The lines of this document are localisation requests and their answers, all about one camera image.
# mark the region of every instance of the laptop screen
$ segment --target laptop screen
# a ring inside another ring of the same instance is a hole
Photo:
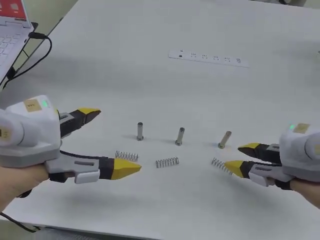
[[[27,20],[21,0],[0,0],[0,17]]]

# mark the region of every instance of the black cable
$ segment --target black cable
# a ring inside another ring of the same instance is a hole
[[[35,230],[32,230],[30,228],[27,228],[25,225],[23,225],[22,223],[18,222],[17,220],[14,220],[12,217],[8,216],[7,214],[0,212],[0,216],[4,217],[5,219],[8,219],[10,222],[16,224],[17,226],[19,226],[20,228],[28,231],[29,233],[35,233]]]
[[[22,49],[22,52],[24,52],[24,54],[29,58],[29,55],[26,53],[24,49]]]
[[[45,40],[47,39],[49,42],[50,42],[50,47],[49,47],[49,50],[48,52],[42,57],[40,58],[36,63],[34,63],[32,66],[30,66],[29,68],[27,68],[26,70],[24,70],[23,72],[20,72],[19,74],[15,75],[13,78],[9,79],[4,85],[3,85],[3,89],[7,86],[8,83],[10,83],[12,80],[20,77],[21,75],[29,72],[31,69],[33,69],[35,66],[37,66],[43,59],[45,59],[46,57],[48,57],[48,55],[50,54],[51,50],[52,50],[52,41],[51,39],[45,35],[45,34],[42,34],[42,33],[39,33],[39,32],[30,32],[29,33],[29,38],[31,39],[42,39],[42,40]]]
[[[79,158],[79,159],[104,159],[106,157],[104,156],[86,156],[86,155],[79,155],[79,154],[75,154],[75,153],[71,153],[71,152],[67,152],[67,151],[62,151],[60,150],[60,153],[69,157],[75,157],[75,158]]]

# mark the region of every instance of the power strip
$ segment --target power strip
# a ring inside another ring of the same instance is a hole
[[[235,67],[249,68],[249,65],[240,57],[231,56],[211,56],[205,53],[196,53],[194,51],[184,51],[184,50],[171,50],[169,51],[169,58],[171,59],[182,59],[203,63],[220,64],[220,65],[230,65]]]

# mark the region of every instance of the metal cylinder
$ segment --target metal cylinder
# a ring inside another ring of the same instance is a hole
[[[224,149],[226,146],[226,143],[228,141],[228,139],[231,136],[231,131],[226,131],[225,135],[223,136],[222,140],[218,143],[218,147],[220,149]]]
[[[136,139],[138,141],[142,141],[144,139],[143,128],[144,128],[144,124],[142,122],[138,122],[138,134],[136,136]]]
[[[175,145],[181,146],[181,144],[182,144],[182,138],[184,137],[184,133],[185,133],[185,128],[184,128],[184,127],[180,127],[179,133],[178,133],[178,137],[177,137],[177,139],[175,140]]]

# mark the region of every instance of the metal spring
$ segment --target metal spring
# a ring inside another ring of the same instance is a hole
[[[155,165],[157,169],[178,165],[178,164],[179,164],[179,158],[177,156],[155,161]]]
[[[115,151],[115,158],[116,159],[126,159],[131,162],[138,161],[138,154],[131,153],[131,152],[122,152],[122,151]]]
[[[223,161],[218,160],[216,157],[212,160],[211,164],[228,173],[229,175],[233,174],[231,171],[229,171],[228,168],[226,168],[225,163]]]

